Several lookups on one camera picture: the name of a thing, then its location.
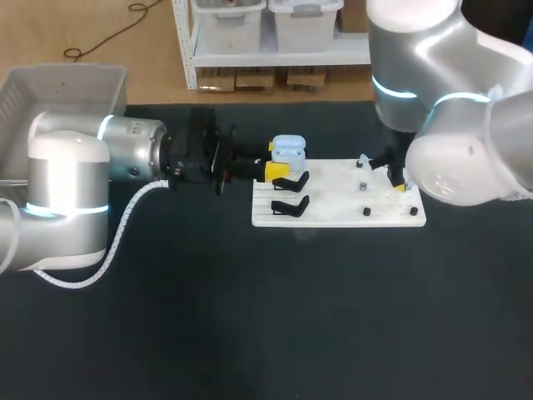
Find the cardboard box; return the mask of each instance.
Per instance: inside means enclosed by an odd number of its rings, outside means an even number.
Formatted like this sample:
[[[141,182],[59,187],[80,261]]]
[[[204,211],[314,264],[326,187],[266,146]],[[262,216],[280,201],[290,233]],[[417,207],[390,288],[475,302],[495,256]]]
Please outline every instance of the cardboard box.
[[[326,67],[290,67],[286,84],[295,91],[315,92],[323,88],[326,81]]]
[[[341,32],[368,32],[366,0],[344,0],[344,7],[339,10],[337,16]]]
[[[235,88],[238,92],[267,93],[274,92],[276,86],[276,69],[273,67],[238,68]]]
[[[234,92],[235,68],[197,68],[197,84],[203,92]]]

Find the metal shelf frame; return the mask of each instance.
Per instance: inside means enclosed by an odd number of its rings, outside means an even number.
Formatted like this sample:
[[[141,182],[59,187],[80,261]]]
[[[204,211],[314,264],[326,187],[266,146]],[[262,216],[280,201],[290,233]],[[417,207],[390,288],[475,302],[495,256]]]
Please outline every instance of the metal shelf frame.
[[[367,33],[335,31],[325,52],[279,53],[273,16],[263,12],[261,49],[249,54],[210,54],[205,33],[196,21],[189,25],[189,0],[172,0],[183,71],[189,89],[197,89],[197,67],[292,67],[306,65],[359,65],[370,63]]]

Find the small plastic box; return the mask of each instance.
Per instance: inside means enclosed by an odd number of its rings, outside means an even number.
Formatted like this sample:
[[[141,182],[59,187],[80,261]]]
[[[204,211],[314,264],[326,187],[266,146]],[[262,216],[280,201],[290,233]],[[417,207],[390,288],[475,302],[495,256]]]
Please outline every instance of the small plastic box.
[[[276,15],[279,53],[319,53],[333,40],[344,0],[268,0],[268,7]]]
[[[15,67],[0,87],[0,198],[25,203],[27,133],[43,111],[124,115],[124,67],[43,64]]]
[[[192,0],[212,54],[258,53],[267,0]]]

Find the yellow object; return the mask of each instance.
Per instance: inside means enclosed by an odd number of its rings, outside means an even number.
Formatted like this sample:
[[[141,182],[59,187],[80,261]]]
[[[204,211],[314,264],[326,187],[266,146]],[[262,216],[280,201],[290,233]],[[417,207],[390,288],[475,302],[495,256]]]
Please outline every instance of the yellow object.
[[[265,182],[272,182],[273,179],[286,177],[291,173],[291,166],[281,162],[266,162]]]

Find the white board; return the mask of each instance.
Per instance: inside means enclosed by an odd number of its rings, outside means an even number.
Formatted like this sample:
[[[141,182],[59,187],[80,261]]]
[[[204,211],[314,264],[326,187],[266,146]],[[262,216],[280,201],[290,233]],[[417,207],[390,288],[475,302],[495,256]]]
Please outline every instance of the white board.
[[[300,193],[275,190],[271,183],[253,183],[252,224],[278,228],[386,228],[423,227],[426,213],[418,187],[400,192],[391,186],[386,168],[358,168],[357,160],[307,160],[309,181]],[[290,179],[298,180],[294,175]],[[366,183],[362,191],[361,183]],[[297,206],[309,195],[307,210],[299,218],[274,215],[271,202]],[[371,215],[363,215],[364,208]],[[411,215],[411,209],[418,213]]]

